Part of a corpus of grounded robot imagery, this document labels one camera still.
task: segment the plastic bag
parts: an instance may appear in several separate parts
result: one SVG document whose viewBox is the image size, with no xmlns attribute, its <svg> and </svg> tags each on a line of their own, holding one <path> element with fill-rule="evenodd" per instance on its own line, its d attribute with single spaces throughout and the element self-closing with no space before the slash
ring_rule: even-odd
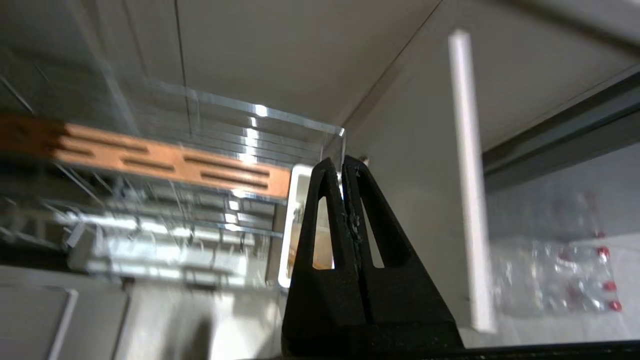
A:
<svg viewBox="0 0 640 360">
<path fill-rule="evenodd" d="M 621 311 L 606 247 L 511 238 L 492 244 L 495 305 L 512 316 Z"/>
</svg>

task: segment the red component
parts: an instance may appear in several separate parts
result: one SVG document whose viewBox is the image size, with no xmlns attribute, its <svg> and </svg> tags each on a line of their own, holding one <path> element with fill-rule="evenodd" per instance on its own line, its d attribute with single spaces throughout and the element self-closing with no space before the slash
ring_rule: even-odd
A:
<svg viewBox="0 0 640 360">
<path fill-rule="evenodd" d="M 599 247 L 598 250 L 598 256 L 604 256 L 605 258 L 609 258 L 609 248 L 606 246 L 603 247 Z"/>
<path fill-rule="evenodd" d="M 602 288 L 606 291 L 616 291 L 618 289 L 618 287 L 616 286 L 616 283 L 613 281 L 605 281 L 602 284 Z"/>
<path fill-rule="evenodd" d="M 613 300 L 609 302 L 609 309 L 612 309 L 613 311 L 622 311 L 622 305 L 620 304 L 620 301 Z"/>
</svg>

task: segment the clear plastic packaging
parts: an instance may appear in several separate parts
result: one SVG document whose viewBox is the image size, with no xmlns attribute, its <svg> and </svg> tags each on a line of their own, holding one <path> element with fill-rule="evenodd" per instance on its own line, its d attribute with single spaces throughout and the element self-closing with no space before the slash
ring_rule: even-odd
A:
<svg viewBox="0 0 640 360">
<path fill-rule="evenodd" d="M 621 311 L 609 249 L 511 238 L 492 244 L 499 311 L 537 317 Z"/>
</svg>

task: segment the red cap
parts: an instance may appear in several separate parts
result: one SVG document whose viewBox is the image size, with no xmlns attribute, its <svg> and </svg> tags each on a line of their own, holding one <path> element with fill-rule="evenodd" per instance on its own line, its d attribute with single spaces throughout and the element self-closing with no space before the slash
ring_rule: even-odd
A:
<svg viewBox="0 0 640 360">
<path fill-rule="evenodd" d="M 609 302 L 609 309 L 612 309 L 613 311 L 622 311 L 622 305 L 620 304 L 620 301 L 613 300 Z"/>
<path fill-rule="evenodd" d="M 618 287 L 616 286 L 616 283 L 613 281 L 605 281 L 602 284 L 602 288 L 606 291 L 616 291 L 618 289 Z"/>
<path fill-rule="evenodd" d="M 609 248 L 606 246 L 599 247 L 597 250 L 598 256 L 604 256 L 605 258 L 609 257 Z"/>
</svg>

